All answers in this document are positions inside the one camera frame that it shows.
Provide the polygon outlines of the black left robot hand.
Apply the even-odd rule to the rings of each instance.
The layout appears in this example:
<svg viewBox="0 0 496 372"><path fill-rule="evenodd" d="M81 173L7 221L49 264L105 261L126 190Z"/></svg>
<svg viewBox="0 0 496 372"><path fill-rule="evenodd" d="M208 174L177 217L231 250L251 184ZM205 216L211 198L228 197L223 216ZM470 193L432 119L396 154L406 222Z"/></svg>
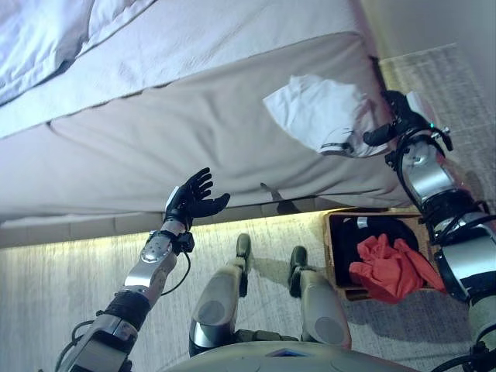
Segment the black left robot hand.
<svg viewBox="0 0 496 372"><path fill-rule="evenodd" d="M164 215L164 222L175 221L185 230L192 227L194 219L216 215L226 208L231 195L212 198L212 173L209 167L192 175L170 195Z"/></svg>

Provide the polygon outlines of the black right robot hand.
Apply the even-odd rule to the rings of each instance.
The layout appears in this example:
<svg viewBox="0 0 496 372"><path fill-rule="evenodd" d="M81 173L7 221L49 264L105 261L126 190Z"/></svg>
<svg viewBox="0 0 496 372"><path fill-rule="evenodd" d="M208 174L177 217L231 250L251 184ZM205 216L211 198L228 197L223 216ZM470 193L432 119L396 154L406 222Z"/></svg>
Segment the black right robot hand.
<svg viewBox="0 0 496 372"><path fill-rule="evenodd" d="M380 146L397 137L405 136L414 129L427 130L429 123L417 112L412 111L408 99L399 91L386 90L381 92L386 101L392 121L379 128L365 132L363 141L369 146Z"/></svg>

